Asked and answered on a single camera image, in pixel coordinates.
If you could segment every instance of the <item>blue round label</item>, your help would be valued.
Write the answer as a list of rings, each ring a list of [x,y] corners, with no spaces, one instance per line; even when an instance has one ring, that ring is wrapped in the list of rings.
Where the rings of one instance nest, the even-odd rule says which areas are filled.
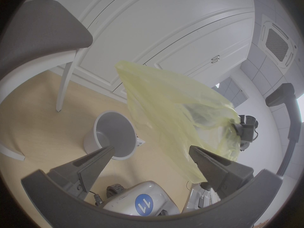
[[[138,195],[135,199],[135,208],[141,216],[149,215],[153,210],[153,200],[147,194]]]

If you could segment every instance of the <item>vent grille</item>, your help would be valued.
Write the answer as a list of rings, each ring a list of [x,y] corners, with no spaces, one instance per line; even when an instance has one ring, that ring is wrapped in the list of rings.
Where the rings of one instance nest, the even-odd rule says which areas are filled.
[[[269,29],[266,47],[282,62],[288,51],[288,44],[273,29]]]

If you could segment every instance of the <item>translucent trash bag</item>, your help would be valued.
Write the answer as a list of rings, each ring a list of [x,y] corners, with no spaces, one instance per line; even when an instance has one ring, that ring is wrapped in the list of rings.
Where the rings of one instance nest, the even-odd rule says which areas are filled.
[[[191,145],[236,161],[241,139],[233,105],[204,84],[182,74],[127,61],[115,65],[137,128],[148,126],[180,173],[192,183],[206,181],[189,156]]]

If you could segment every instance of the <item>wooden floor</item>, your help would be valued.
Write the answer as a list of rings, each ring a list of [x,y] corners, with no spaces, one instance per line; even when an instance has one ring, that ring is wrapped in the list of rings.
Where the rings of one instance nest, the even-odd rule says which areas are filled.
[[[40,227],[50,225],[33,206],[20,180],[37,169],[47,173],[53,167],[84,156],[83,138],[100,113],[115,110],[132,120],[126,104],[74,82],[69,83],[63,109],[56,112],[60,80],[60,76],[46,71],[19,86],[0,105],[0,139],[25,155],[24,161],[18,161],[0,154],[2,178],[14,198]],[[127,160],[111,160],[92,191],[106,199],[109,185],[119,183],[129,188],[152,180],[168,193],[181,211],[189,194],[188,180],[178,173],[148,132],[136,133],[146,143]],[[94,204],[93,194],[89,193],[85,201]]]

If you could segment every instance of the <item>air vent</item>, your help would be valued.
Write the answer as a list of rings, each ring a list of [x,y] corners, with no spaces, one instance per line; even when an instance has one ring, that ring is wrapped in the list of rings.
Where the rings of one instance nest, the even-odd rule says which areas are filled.
[[[294,41],[264,14],[257,46],[270,57],[282,74],[287,72],[298,51]]]

